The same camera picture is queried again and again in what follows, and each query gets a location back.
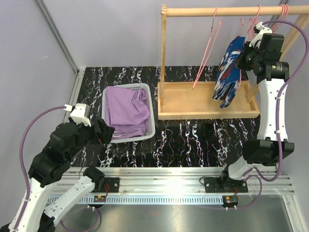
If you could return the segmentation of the blue patterned trousers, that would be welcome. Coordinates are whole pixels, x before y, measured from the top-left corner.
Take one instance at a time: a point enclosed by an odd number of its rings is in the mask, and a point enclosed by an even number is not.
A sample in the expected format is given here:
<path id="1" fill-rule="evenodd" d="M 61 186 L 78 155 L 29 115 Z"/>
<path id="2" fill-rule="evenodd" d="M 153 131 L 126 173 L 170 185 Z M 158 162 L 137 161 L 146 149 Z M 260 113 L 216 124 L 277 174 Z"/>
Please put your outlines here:
<path id="1" fill-rule="evenodd" d="M 220 108 L 226 108 L 231 104 L 240 87 L 242 74 L 235 66 L 235 59 L 238 58 L 244 43 L 245 37 L 242 36 L 237 36 L 231 41 L 219 64 L 212 99 L 221 101 Z"/>

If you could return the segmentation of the purple trousers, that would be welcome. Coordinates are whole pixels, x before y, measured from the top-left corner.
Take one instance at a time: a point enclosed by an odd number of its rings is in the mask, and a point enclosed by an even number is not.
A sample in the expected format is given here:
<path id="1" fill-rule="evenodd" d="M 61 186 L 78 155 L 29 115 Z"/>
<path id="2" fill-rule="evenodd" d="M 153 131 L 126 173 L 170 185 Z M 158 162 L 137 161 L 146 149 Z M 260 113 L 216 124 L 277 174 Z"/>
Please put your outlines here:
<path id="1" fill-rule="evenodd" d="M 105 122 L 114 127 L 114 140 L 143 136 L 148 130 L 149 117 L 147 93 L 143 88 L 106 88 Z"/>

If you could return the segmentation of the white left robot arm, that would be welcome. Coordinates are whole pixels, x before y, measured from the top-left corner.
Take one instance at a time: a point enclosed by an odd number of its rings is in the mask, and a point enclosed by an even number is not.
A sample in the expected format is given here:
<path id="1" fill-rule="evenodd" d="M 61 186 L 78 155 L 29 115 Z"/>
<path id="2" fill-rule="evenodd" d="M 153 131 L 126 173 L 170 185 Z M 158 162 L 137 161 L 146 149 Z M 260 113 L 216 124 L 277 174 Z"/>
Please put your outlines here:
<path id="1" fill-rule="evenodd" d="M 96 167 L 86 168 L 77 183 L 57 201 L 47 205 L 53 188 L 69 169 L 71 161 L 88 144 L 109 144 L 114 128 L 103 120 L 99 131 L 91 125 L 62 123 L 51 133 L 42 152 L 32 161 L 27 177 L 30 192 L 25 194 L 14 220 L 1 227 L 2 232 L 53 232 L 62 218 L 77 202 L 90 192 L 109 190 L 105 174 Z"/>

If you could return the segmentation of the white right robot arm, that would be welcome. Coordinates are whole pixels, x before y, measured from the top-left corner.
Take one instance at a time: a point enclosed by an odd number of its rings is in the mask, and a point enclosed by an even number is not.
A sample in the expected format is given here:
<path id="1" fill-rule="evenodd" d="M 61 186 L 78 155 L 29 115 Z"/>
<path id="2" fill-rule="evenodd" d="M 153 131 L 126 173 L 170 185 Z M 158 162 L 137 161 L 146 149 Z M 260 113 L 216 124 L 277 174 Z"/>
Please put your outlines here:
<path id="1" fill-rule="evenodd" d="M 261 179 L 274 181 L 277 175 L 267 179 L 259 168 L 278 165 L 277 174 L 280 174 L 283 159 L 294 151 L 295 145 L 288 142 L 285 130 L 284 92 L 289 80 L 289 64 L 280 61 L 283 42 L 283 35 L 265 33 L 253 43 L 246 42 L 236 58 L 236 67 L 256 75 L 261 95 L 261 121 L 257 139 L 245 144 L 242 157 L 221 172 L 219 186 L 223 191 L 231 191 L 236 184 L 245 185 L 253 170 Z"/>

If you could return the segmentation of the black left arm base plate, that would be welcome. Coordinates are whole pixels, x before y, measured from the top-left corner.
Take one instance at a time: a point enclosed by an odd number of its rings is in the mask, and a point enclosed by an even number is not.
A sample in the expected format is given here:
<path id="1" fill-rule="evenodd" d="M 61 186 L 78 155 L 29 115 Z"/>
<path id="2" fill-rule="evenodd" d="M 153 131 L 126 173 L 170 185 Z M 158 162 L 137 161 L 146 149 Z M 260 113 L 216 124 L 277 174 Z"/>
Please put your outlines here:
<path id="1" fill-rule="evenodd" d="M 105 177 L 95 183 L 93 193 L 118 193 L 120 187 L 119 177 Z"/>

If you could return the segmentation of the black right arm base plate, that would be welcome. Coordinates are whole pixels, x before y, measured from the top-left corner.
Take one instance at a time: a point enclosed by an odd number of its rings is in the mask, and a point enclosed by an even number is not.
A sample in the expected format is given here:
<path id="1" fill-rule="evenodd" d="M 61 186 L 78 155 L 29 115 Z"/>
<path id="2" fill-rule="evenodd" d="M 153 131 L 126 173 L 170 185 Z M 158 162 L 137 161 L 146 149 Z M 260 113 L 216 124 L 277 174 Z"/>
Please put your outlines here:
<path id="1" fill-rule="evenodd" d="M 247 193 L 247 183 L 241 180 L 228 178 L 223 181 L 220 177 L 206 177 L 199 179 L 206 193 Z"/>

